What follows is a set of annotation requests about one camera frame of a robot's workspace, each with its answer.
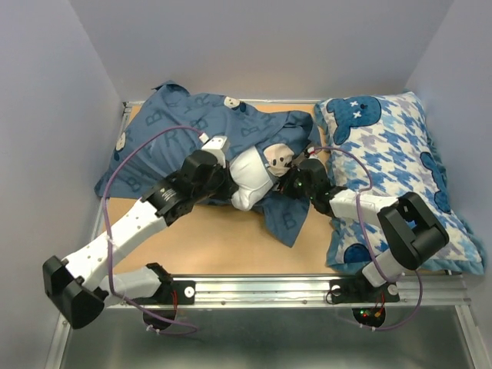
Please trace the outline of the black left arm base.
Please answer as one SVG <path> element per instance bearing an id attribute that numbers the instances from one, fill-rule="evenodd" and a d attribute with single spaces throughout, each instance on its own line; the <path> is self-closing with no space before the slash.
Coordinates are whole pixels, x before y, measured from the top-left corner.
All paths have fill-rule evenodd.
<path id="1" fill-rule="evenodd" d="M 158 278 L 157 291 L 150 297 L 142 298 L 142 304 L 193 305 L 196 283 L 192 280 L 176 280 L 158 263 L 149 263 L 146 268 Z"/>

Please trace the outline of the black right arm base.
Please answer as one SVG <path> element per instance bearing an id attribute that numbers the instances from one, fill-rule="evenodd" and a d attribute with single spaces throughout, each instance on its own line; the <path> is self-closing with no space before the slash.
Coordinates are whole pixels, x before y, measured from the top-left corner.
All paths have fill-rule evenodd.
<path id="1" fill-rule="evenodd" d="M 374 287 L 359 271 L 330 280 L 324 299 L 331 305 L 394 303 L 400 301 L 400 295 L 396 284 L 384 281 L 381 286 Z"/>

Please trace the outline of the blue cartoon letter pillowcase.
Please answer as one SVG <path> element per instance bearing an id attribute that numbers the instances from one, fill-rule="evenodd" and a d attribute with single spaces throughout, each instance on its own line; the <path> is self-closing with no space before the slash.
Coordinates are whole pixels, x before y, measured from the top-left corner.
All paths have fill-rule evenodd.
<path id="1" fill-rule="evenodd" d="M 158 86 L 121 133 L 107 171 L 95 185 L 102 196 L 139 198 L 159 179 L 181 168 L 184 159 L 201 147 L 199 133 L 226 136 L 230 163 L 255 146 L 278 170 L 273 188 L 251 210 L 264 215 L 266 228 L 282 244 L 294 245 L 307 218 L 309 201 L 276 192 L 293 160 L 320 135 L 311 114 L 290 110 L 262 112 L 226 95 L 191 94 L 167 81 Z"/>

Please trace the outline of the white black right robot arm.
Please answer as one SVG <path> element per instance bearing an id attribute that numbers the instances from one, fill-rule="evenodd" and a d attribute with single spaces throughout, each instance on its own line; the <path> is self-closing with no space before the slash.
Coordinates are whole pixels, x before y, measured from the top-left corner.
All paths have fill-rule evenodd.
<path id="1" fill-rule="evenodd" d="M 351 219 L 360 226 L 371 224 L 382 230 L 388 249 L 375 256 L 369 248 L 371 262 L 354 280 L 355 294 L 363 300 L 378 295 L 382 285 L 394 283 L 404 272 L 416 271 L 450 240 L 418 194 L 385 197 L 336 186 L 316 158 L 292 165 L 281 177 L 279 191 L 289 198 L 308 199 L 317 212 L 330 218 Z"/>

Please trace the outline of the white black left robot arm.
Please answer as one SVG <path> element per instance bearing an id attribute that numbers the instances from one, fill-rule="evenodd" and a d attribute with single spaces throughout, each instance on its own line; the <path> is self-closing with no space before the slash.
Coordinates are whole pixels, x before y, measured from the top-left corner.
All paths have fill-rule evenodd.
<path id="1" fill-rule="evenodd" d="M 120 302 L 138 309 L 144 304 L 169 304 L 166 315 L 143 313 L 148 328 L 159 332 L 175 322 L 178 302 L 194 300 L 192 286 L 175 283 L 158 263 L 116 275 L 113 267 L 136 247 L 165 230 L 209 198 L 225 199 L 237 190 L 223 150 L 201 148 L 181 168 L 157 182 L 130 210 L 83 248 L 42 265 L 47 297 L 74 329 L 93 322 L 103 310 Z"/>

